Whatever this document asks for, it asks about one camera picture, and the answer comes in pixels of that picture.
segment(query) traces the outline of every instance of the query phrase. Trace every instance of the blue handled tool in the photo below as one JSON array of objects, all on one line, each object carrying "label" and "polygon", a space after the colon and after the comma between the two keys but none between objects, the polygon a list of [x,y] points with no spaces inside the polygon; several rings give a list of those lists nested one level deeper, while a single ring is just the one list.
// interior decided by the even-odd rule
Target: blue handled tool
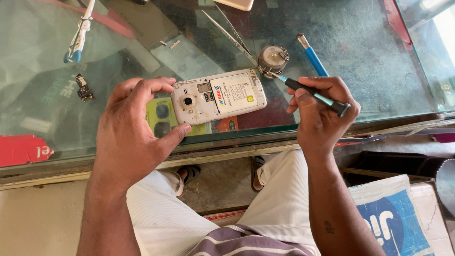
[{"label": "blue handled tool", "polygon": [[81,61],[81,53],[82,49],[84,48],[85,35],[86,32],[90,30],[90,21],[93,19],[91,17],[91,13],[93,11],[94,5],[95,0],[90,0],[85,15],[81,17],[81,20],[77,25],[78,29],[73,37],[73,40],[71,41],[70,48],[63,57],[64,63],[68,63],[69,61],[79,63],[79,61]]},{"label": "blue handled tool", "polygon": [[338,114],[338,117],[340,117],[340,118],[342,118],[348,112],[348,110],[351,108],[350,104],[348,104],[348,103],[343,104],[338,101],[333,101],[329,98],[326,98],[326,97],[322,96],[321,94],[319,94],[319,90],[314,89],[312,87],[308,87],[306,85],[303,85],[294,79],[283,77],[281,75],[275,74],[270,71],[268,71],[268,73],[270,73],[272,76],[278,78],[279,80],[284,82],[285,85],[287,85],[289,88],[291,88],[295,91],[300,88],[307,90],[319,102],[321,102],[322,104],[324,104],[326,106],[329,106],[333,111],[335,111]]},{"label": "blue handled tool", "polygon": [[313,65],[314,69],[316,69],[316,72],[320,77],[328,77],[329,74],[325,70],[324,66],[322,65],[321,61],[319,60],[318,56],[314,52],[313,48],[310,46],[308,43],[307,39],[303,35],[303,33],[298,34],[295,37],[300,44],[305,48],[305,54],[308,56],[308,59],[310,59],[311,64]]}]

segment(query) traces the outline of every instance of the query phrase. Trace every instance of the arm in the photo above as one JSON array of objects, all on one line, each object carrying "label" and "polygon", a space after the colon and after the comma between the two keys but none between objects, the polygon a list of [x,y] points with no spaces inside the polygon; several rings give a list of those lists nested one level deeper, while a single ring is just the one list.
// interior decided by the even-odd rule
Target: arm
[{"label": "arm", "polygon": [[157,139],[146,104],[157,92],[172,92],[174,78],[132,78],[112,91],[100,117],[96,156],[87,184],[78,256],[140,255],[126,192],[150,174],[190,132],[179,125]]},{"label": "arm", "polygon": [[299,83],[321,90],[326,97],[347,102],[342,118],[304,89],[294,95],[288,113],[300,110],[297,141],[308,164],[309,217],[314,241],[323,256],[385,256],[365,225],[335,163],[333,148],[360,112],[360,105],[339,77],[299,78]]}]

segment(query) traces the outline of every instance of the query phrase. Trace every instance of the tattoo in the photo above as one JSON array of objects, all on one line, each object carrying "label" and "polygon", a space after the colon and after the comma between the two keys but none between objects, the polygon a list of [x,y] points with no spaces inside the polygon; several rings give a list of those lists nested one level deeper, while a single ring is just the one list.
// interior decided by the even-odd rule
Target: tattoo
[{"label": "tattoo", "polygon": [[332,227],[332,224],[330,224],[330,222],[328,220],[324,221],[324,225],[325,225],[325,232],[327,232],[329,234],[335,234],[334,228]]}]

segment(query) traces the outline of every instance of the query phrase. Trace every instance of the black screwdriver handle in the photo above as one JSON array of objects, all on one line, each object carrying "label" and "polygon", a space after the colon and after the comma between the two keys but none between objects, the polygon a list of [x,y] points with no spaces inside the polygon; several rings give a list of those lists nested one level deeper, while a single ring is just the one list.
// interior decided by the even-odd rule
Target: black screwdriver handle
[{"label": "black screwdriver handle", "polygon": [[333,111],[335,111],[338,114],[339,118],[342,118],[348,112],[348,110],[351,108],[351,105],[348,104],[348,103],[343,104],[343,103],[340,103],[338,101],[332,101],[332,100],[331,100],[333,102],[332,105],[329,105],[329,103],[327,103],[324,100],[318,98],[318,97],[323,97],[322,95],[319,94],[319,92],[320,92],[319,90],[311,88],[311,87],[308,87],[306,85],[303,85],[303,84],[299,83],[298,81],[296,81],[294,79],[288,78],[288,79],[286,79],[286,82],[284,84],[287,85],[289,88],[295,90],[295,91],[297,89],[300,89],[300,88],[303,88],[303,89],[307,90],[319,102],[321,102],[322,104],[324,104],[326,106],[329,106]]}]

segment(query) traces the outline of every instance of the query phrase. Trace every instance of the purple striped shirt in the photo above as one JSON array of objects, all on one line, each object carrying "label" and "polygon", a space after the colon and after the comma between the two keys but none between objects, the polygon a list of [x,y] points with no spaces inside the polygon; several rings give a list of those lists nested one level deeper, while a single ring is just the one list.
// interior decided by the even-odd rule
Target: purple striped shirt
[{"label": "purple striped shirt", "polygon": [[313,256],[299,244],[281,242],[256,230],[236,224],[215,229],[187,256]]}]

